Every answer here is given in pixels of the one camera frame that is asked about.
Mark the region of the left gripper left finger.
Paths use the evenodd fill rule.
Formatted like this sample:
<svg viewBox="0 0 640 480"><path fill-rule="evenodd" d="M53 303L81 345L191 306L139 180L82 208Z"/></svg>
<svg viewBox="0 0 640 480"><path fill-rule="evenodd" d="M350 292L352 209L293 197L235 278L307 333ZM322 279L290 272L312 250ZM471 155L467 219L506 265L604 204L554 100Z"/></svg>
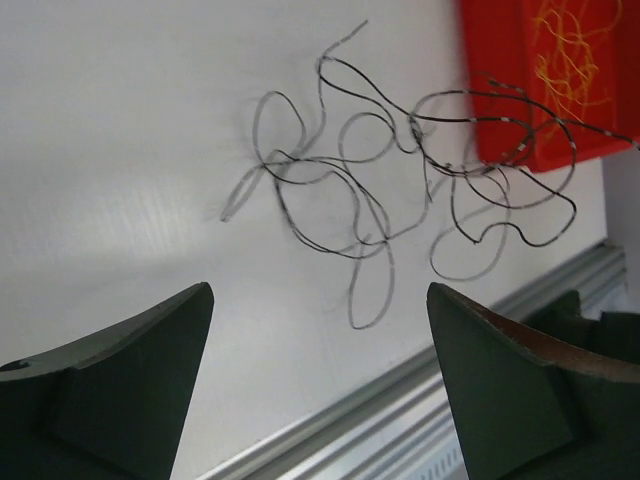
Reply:
<svg viewBox="0 0 640 480"><path fill-rule="evenodd" d="M3 365L2 478L170 478L213 310L211 286L198 283Z"/></svg>

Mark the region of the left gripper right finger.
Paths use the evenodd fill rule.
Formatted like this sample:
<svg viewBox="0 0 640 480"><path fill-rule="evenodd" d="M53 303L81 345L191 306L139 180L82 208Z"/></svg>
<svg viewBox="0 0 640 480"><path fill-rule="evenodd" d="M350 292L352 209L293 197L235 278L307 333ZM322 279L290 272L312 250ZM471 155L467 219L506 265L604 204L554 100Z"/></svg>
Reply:
<svg viewBox="0 0 640 480"><path fill-rule="evenodd" d="M635 479L639 317L568 291L522 321L434 283L426 307L472 479Z"/></svg>

